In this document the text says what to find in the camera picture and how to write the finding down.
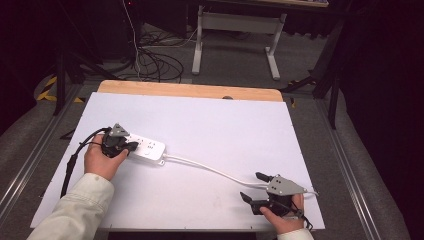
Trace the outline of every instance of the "table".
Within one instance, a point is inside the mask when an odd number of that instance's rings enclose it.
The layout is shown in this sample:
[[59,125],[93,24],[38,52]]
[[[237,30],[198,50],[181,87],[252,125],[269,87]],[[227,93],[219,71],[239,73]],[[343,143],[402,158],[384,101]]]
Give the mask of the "table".
[[[216,99],[225,96],[235,100]],[[258,181],[256,171],[281,174],[311,190],[312,183],[279,91],[108,80],[101,84],[99,93],[90,97],[32,226],[58,200],[66,162],[79,139],[94,125],[97,128],[119,119],[128,131],[166,143],[167,154],[212,165],[248,182]],[[248,150],[249,146],[255,146],[255,151]],[[77,161],[69,186],[82,174],[83,163]],[[114,201],[100,225],[109,231],[272,229],[266,220],[252,215],[239,195],[243,191],[260,199],[266,196],[265,191],[241,186],[202,169],[169,161],[158,168],[129,158],[121,165],[113,184]],[[309,195],[305,203],[315,228],[324,228],[315,196]]]
[[[206,1],[206,2],[221,2],[223,4],[236,3],[236,4],[249,4],[256,2],[256,4],[280,4],[288,7],[306,7],[308,8],[325,8],[328,3],[321,2],[309,2],[302,0],[259,0],[259,1],[243,1],[240,3],[237,1]],[[275,49],[280,39],[281,32],[283,30],[284,22],[287,14],[287,9],[282,9],[283,12],[280,18],[267,18],[267,17],[255,17],[255,16],[241,16],[233,14],[220,14],[220,13],[209,13],[203,12],[204,6],[199,5],[198,17],[197,17],[197,40],[196,48],[194,52],[193,68],[192,73],[198,75],[200,73],[200,63],[202,58],[202,31],[203,29],[215,29],[215,30],[227,30],[227,31],[242,31],[252,33],[263,33],[263,34],[274,34],[271,47],[265,47],[265,53],[268,59],[268,64],[271,70],[272,78],[274,80],[280,79],[280,73],[278,71],[277,64],[275,62]]]

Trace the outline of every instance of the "person's right hand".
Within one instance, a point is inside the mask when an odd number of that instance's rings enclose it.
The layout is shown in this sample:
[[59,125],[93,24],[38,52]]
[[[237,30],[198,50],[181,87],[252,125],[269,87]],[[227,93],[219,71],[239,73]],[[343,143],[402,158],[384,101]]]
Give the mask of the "person's right hand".
[[[299,209],[304,209],[303,194],[293,195],[292,201]],[[304,228],[304,220],[302,218],[296,220],[288,220],[275,215],[271,210],[266,207],[261,207],[259,210],[262,212],[265,218],[275,227],[277,234],[284,234]]]

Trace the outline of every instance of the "wooden table edge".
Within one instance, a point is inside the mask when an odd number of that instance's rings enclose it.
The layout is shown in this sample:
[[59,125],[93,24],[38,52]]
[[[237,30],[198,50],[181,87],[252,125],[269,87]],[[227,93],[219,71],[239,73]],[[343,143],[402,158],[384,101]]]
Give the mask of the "wooden table edge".
[[178,83],[104,80],[97,90],[102,93],[137,94],[174,97],[224,98],[253,101],[283,101],[276,89],[229,86],[194,85]]

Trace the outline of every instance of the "white paper sheet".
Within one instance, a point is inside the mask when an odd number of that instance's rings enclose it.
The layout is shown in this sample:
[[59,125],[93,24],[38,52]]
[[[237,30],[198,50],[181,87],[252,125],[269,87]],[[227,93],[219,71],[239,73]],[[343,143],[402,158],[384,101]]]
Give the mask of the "white paper sheet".
[[[31,227],[59,200],[66,163],[79,142],[120,123],[130,133],[166,144],[166,153],[200,162],[246,182],[255,172],[280,174],[312,189],[283,102],[93,93]],[[69,187],[83,175],[81,151]],[[264,190],[240,185],[201,168],[167,161],[164,166],[127,159],[115,178],[115,196],[100,228],[114,230],[264,231],[272,226],[252,214],[240,192],[266,199]],[[315,229],[324,222],[313,194],[305,212]]]

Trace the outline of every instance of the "white power strip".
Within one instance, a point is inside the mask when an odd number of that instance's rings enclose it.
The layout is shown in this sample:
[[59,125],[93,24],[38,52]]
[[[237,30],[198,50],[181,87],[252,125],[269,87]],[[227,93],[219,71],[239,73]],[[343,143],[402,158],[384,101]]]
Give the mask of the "white power strip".
[[162,156],[165,153],[164,143],[145,137],[140,137],[135,134],[130,134],[130,136],[126,138],[127,142],[138,142],[137,149],[130,153],[129,158],[158,165],[165,164],[165,161],[162,159]]

